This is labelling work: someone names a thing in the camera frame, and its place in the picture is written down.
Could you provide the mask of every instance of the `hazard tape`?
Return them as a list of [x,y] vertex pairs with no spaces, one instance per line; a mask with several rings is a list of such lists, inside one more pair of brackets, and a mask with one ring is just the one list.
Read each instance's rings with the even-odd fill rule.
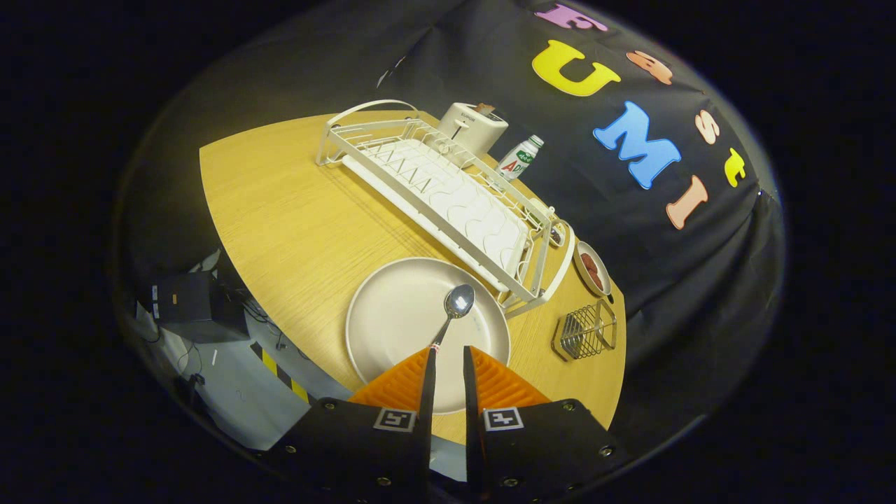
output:
[[254,352],[262,363],[264,363],[264,367],[277,377],[283,385],[289,387],[289,390],[292,390],[293,394],[301,397],[306,403],[311,404],[314,401],[314,398],[311,397],[304,388],[300,387],[299,384],[296,383],[296,380],[292,379],[274,358],[266,352],[260,344],[258,344],[258,342],[250,344],[249,348],[251,348],[252,352]]

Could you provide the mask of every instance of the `white dish rack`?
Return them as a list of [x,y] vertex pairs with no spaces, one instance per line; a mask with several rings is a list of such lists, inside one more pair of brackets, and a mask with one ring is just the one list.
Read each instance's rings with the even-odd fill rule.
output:
[[[385,103],[405,105],[415,117],[350,126],[338,122]],[[423,121],[409,103],[370,101],[327,121],[316,162],[335,161],[342,161],[495,287],[499,300],[505,297],[501,306],[508,318],[547,302],[569,267],[575,242],[572,227],[561,219],[548,219],[482,160]],[[468,162],[479,173],[458,168]],[[527,214],[550,224],[541,226],[527,219]],[[564,262],[550,284],[542,287],[548,233],[558,223],[570,235]],[[525,285],[533,255],[535,272]]]

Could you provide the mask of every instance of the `toaster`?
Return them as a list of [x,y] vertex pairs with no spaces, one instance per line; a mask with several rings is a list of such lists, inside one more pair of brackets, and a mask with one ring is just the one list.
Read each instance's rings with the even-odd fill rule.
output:
[[[470,151],[471,154],[482,159],[507,129],[507,123],[495,114],[480,114],[473,110],[475,107],[469,103],[452,104],[442,116],[437,129]],[[449,157],[449,159],[461,168],[472,164],[464,162],[462,156],[456,156],[454,159]]]

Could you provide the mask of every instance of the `black cloth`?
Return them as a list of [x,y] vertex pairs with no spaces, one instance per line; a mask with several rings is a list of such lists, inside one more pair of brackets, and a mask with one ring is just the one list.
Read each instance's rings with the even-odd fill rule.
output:
[[[455,101],[483,101],[510,124],[493,157],[528,135],[545,140],[521,180],[601,254],[625,293],[626,377],[611,432],[643,455],[693,424],[743,379],[780,301],[782,211],[773,179],[759,177],[771,167],[739,115],[686,62],[602,13],[564,4],[608,31],[564,29],[534,15],[552,2],[350,0],[284,22],[210,66],[135,154],[126,224],[137,283],[182,271],[220,245],[202,191],[203,145],[367,100],[404,100],[436,117]],[[585,77],[595,61],[621,82],[589,97],[553,88],[531,65],[549,39],[586,56],[564,68],[568,78]],[[629,61],[634,50],[664,62],[672,84]],[[618,148],[592,134],[622,115],[627,100],[650,116],[648,140],[668,139],[681,152],[650,190]],[[694,126],[701,109],[719,124],[713,145]],[[731,148],[745,160],[737,187],[723,168]],[[709,201],[677,230],[666,205],[692,175]]]

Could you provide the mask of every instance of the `yellow letter u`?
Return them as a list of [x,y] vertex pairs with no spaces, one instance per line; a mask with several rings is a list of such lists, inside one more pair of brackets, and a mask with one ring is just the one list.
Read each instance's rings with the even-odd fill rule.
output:
[[547,49],[541,51],[532,60],[532,69],[546,83],[573,96],[591,96],[610,81],[618,83],[622,80],[619,75],[616,75],[616,72],[600,63],[591,63],[594,66],[594,72],[591,72],[591,75],[577,83],[570,81],[560,74],[560,69],[574,59],[585,59],[585,55],[563,42],[549,40]]

